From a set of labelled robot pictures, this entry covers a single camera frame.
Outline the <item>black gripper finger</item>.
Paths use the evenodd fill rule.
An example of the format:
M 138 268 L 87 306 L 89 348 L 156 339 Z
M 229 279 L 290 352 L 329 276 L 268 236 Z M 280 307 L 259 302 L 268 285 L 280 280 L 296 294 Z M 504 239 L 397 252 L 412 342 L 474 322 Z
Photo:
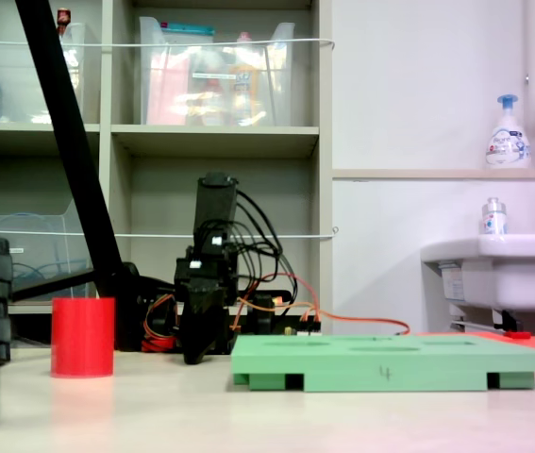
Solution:
M 207 351 L 207 318 L 185 310 L 181 320 L 181 347 L 186 364 L 198 364 Z
M 224 345 L 224 309 L 212 307 L 202 316 L 201 351 L 220 352 Z

